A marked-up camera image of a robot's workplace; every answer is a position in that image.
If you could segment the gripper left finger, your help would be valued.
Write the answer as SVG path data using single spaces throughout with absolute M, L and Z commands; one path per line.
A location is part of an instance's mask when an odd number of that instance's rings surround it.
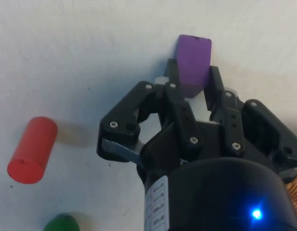
M 139 140 L 140 123 L 158 114 L 161 128 L 174 127 L 179 155 L 186 161 L 196 160 L 202 139 L 190 104 L 183 98 L 178 62 L 168 59 L 165 84 L 138 82 L 100 121 L 97 154 L 106 160 L 133 162 L 146 166 Z

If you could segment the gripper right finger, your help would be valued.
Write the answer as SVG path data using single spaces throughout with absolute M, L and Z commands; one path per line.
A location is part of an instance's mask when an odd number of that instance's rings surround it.
M 247 145 L 251 144 L 277 166 L 297 167 L 297 136 L 262 102 L 242 102 L 225 89 L 216 66 L 210 67 L 204 94 L 210 120 L 222 125 L 226 148 L 238 143 L 241 149 L 234 153 L 241 155 L 247 153 Z

